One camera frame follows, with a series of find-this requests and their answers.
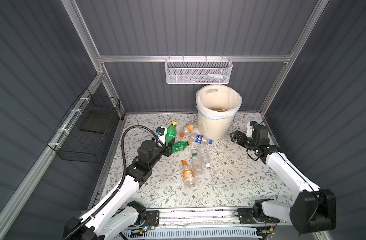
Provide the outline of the green soda bottle yellow cap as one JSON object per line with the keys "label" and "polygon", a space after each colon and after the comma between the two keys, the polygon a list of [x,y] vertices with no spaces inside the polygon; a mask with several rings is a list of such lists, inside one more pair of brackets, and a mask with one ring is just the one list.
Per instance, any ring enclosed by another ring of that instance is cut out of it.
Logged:
{"label": "green soda bottle yellow cap", "polygon": [[168,147],[171,140],[173,140],[177,135],[177,125],[178,122],[172,121],[172,124],[167,128],[165,145]]}

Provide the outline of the clear bottle white cap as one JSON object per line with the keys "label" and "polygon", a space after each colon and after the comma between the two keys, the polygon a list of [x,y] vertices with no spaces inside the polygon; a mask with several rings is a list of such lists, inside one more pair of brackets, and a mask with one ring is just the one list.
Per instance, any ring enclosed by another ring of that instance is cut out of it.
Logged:
{"label": "clear bottle white cap", "polygon": [[198,147],[198,152],[200,157],[203,160],[204,166],[206,167],[206,169],[210,169],[211,168],[211,157],[210,154],[206,148],[206,146],[200,145]]}

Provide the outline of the clear bottle green cap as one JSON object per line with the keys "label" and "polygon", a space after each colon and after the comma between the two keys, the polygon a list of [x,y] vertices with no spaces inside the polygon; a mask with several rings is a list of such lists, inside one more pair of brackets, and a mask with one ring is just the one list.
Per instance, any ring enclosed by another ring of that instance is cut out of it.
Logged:
{"label": "clear bottle green cap", "polygon": [[203,161],[197,153],[192,154],[192,169],[195,177],[201,176],[204,172]]}

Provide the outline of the clear bottle orange label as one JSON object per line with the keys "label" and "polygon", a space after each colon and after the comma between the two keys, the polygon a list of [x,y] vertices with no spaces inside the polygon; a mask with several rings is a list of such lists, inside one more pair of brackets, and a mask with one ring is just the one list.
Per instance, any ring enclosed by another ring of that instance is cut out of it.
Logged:
{"label": "clear bottle orange label", "polygon": [[197,185],[197,179],[194,176],[192,167],[188,164],[187,161],[182,161],[182,171],[185,186],[188,188],[194,188]]}

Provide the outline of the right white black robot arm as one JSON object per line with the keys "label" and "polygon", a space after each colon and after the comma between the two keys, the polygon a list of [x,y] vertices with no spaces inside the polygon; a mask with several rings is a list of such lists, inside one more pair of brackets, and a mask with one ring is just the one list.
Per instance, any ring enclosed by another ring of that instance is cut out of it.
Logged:
{"label": "right white black robot arm", "polygon": [[254,152],[254,161],[260,160],[284,181],[291,190],[295,202],[292,205],[273,199],[256,200],[252,217],[264,224],[271,219],[292,223],[300,235],[334,230],[337,225],[336,196],[331,190],[323,190],[308,179],[287,158],[285,153],[269,140],[269,130],[255,121],[247,132],[230,133],[233,143]]}

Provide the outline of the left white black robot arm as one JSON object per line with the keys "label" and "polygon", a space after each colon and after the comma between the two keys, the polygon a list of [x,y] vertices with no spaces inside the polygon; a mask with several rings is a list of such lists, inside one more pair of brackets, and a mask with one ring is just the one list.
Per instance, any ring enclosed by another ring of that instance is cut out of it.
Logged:
{"label": "left white black robot arm", "polygon": [[63,239],[112,240],[127,227],[140,225],[145,218],[145,206],[132,201],[119,213],[118,210],[148,180],[161,157],[172,154],[175,140],[164,146],[160,139],[144,141],[121,182],[80,218],[69,219]]}

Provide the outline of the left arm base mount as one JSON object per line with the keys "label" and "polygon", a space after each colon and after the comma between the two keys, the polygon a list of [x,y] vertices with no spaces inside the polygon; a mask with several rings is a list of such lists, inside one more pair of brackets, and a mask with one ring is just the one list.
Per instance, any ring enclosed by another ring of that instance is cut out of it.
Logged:
{"label": "left arm base mount", "polygon": [[145,210],[138,215],[135,225],[130,225],[129,227],[148,227],[149,229],[154,229],[159,226],[160,213],[157,210]]}

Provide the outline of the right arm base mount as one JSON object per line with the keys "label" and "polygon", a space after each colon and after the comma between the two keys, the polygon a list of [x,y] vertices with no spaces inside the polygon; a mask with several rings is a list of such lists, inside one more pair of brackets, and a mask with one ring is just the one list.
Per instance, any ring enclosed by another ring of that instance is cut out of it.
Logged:
{"label": "right arm base mount", "polygon": [[238,208],[236,216],[241,224],[278,224],[279,219],[268,217],[254,208]]}

